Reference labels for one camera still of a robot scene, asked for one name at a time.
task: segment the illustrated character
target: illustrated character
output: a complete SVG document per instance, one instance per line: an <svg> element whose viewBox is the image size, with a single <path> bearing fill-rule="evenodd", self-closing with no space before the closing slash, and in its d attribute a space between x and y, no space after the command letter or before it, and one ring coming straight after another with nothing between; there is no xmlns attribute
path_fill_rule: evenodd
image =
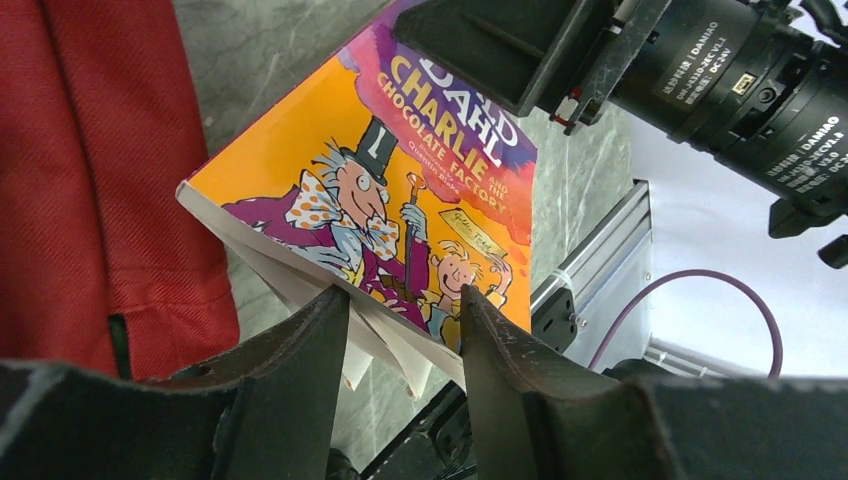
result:
<svg viewBox="0 0 848 480"><path fill-rule="evenodd" d="M459 352L460 331L457 317L462 287L473 285L482 277L483 271L479 264L472 262L471 256L461 244L442 241L439 245L445 250L445 257L430 257L430 263L438 274L439 293L425 292L421 310L430 334L442 339L454 352ZM501 308L507 302L507 290L512 284L512 267L497 255L488 255L487 258L492 262L490 271L499 274L501 278L498 285L489 287L486 298L496 308Z"/></svg>
<svg viewBox="0 0 848 480"><path fill-rule="evenodd" d="M400 227L387 218L384 176L398 140L372 117L357 149L328 144L312 161L318 175L301 172L300 184L282 198L250 198L224 205L265 236L381 297L385 305L427 330L416 299L429 285L427 217L405 203L406 264L397 259ZM410 275L409 272L422 272Z"/></svg>

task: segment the white backdrop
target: white backdrop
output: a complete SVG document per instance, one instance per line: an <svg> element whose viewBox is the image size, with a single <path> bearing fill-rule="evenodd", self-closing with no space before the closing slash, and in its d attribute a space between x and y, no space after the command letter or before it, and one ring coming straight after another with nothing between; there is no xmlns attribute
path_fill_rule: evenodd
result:
<svg viewBox="0 0 848 480"><path fill-rule="evenodd" d="M815 31L806 18L795 26ZM799 238L772 240L767 234L772 194L635 118L633 138L634 175L651 185L654 278L689 268L738 277L777 317L786 375L848 377L848 270L834 271L816 255L848 233L848 219ZM733 287L711 279L678 280L648 302L655 337L768 370L765 323Z"/></svg>

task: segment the book cover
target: book cover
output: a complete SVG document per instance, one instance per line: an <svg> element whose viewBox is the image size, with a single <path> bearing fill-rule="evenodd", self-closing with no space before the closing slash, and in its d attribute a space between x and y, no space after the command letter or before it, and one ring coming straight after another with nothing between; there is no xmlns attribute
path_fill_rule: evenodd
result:
<svg viewBox="0 0 848 480"><path fill-rule="evenodd" d="M393 39L417 3L384 10L188 185L456 352L466 284L530 328L536 149Z"/></svg>

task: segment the cane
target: cane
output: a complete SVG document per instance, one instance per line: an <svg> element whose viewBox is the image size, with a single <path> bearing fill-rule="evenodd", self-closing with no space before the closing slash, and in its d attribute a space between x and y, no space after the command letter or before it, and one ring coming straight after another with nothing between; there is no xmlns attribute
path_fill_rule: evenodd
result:
<svg viewBox="0 0 848 480"><path fill-rule="evenodd" d="M414 173L409 173L406 176L406 179L409 180L409 184L412 185L412 193L410 194L409 204L415 205L418 203L418 192L421 190L427 189L427 184L424 182L424 179L419 177ZM405 257L404 262L406 264L405 276L403 286L406 288L406 291L411 295L412 291L409 289L409 281L412 278L412 267L409 263L410 252L412 251L412 225L409 223L406 224L406 245L405 245Z"/></svg>

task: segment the orange background on cover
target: orange background on cover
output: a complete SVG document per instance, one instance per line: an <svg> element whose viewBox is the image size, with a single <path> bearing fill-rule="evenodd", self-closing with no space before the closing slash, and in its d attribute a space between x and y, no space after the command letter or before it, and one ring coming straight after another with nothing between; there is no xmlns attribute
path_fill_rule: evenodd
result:
<svg viewBox="0 0 848 480"><path fill-rule="evenodd" d="M189 183L217 205L246 198L286 195L299 183L304 168L316 172L317 167L311 161L328 153L325 143L332 143L335 139L340 146L356 149L372 116L356 94L356 76L337 58L331 58L197 172ZM401 239L405 238L406 224L400 218L400 209L409 201L410 195L406 176L409 172L421 175L421 170L421 164L403 152L399 145L385 173L390 194L386 211L389 219L400 225ZM500 276L489 270L489 261L462 241L442 220L439 212L462 208L503 249L508 252L518 250L524 259L531 258L530 247L513 242L506 227L489 220L465 201L446 204L431 192L423 191L418 194L417 205L427 214L431 255L435 253L439 258L444 257L439 246L442 240L461 243L472 260L482 266L483 277L475 285L483 293L489 290L490 285L497 285ZM526 210L527 215L532 215L531 205L527 205ZM398 259L405 262L402 243L398 245ZM501 311L513 323L529 331L530 265L529 262L522 265L514 254L508 255L506 260L513 267L513 282L507 290L508 301ZM439 293L436 269L432 266L429 289Z"/></svg>

